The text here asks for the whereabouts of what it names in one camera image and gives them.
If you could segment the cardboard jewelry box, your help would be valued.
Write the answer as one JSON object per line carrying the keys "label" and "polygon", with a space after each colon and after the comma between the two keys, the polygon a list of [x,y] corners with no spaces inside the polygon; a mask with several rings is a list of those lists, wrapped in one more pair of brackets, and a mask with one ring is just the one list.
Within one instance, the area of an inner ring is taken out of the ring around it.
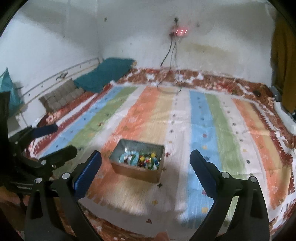
{"label": "cardboard jewelry box", "polygon": [[115,173],[158,183],[165,160],[165,146],[122,138],[109,160]]}

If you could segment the brown striped pillow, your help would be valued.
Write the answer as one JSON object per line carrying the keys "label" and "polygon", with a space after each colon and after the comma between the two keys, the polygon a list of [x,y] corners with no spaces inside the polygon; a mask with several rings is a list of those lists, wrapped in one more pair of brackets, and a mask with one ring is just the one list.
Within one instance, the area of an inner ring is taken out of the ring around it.
{"label": "brown striped pillow", "polygon": [[71,103],[84,92],[82,88],[75,85],[72,79],[69,79],[57,89],[40,97],[39,101],[43,104],[46,112],[52,113]]}

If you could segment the teal bag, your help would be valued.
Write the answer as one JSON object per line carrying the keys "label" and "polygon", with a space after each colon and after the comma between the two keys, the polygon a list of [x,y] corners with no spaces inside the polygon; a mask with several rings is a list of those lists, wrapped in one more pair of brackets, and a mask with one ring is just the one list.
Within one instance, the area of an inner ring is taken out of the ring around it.
{"label": "teal bag", "polygon": [[22,106],[23,101],[19,97],[19,94],[14,87],[8,68],[6,68],[6,70],[1,75],[1,92],[10,93],[9,117],[12,117]]}

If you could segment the teal blanket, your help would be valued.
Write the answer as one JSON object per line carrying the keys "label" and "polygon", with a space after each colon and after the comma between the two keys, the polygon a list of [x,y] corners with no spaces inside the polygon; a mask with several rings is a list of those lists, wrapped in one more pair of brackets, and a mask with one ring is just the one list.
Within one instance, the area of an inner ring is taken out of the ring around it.
{"label": "teal blanket", "polygon": [[117,82],[135,64],[133,59],[107,58],[94,70],[75,79],[74,84],[85,91],[100,93],[105,85],[112,80]]}

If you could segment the white pillow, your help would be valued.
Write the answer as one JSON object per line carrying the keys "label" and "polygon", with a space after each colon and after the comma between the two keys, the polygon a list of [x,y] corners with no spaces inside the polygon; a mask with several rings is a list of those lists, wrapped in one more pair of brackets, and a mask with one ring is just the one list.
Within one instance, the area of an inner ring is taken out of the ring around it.
{"label": "white pillow", "polygon": [[275,109],[275,112],[280,117],[282,123],[286,127],[289,133],[295,136],[296,134],[296,125],[295,120],[284,110],[281,102],[274,102],[273,107]]}

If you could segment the yellow curtain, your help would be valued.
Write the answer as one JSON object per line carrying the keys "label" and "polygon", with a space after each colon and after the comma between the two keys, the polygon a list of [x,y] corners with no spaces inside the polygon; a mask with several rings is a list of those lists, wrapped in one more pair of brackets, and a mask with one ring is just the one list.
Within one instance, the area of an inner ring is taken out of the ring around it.
{"label": "yellow curtain", "polygon": [[281,92],[281,103],[289,112],[295,111],[295,32],[281,15],[277,15],[271,44],[274,85]]}

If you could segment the wall power strip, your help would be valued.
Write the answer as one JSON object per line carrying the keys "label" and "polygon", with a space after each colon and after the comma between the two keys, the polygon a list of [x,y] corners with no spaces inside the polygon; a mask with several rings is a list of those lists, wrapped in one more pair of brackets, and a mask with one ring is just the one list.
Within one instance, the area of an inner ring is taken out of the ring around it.
{"label": "wall power strip", "polygon": [[189,28],[179,24],[179,18],[174,18],[174,23],[171,27],[170,36],[182,38],[187,36],[189,33]]}

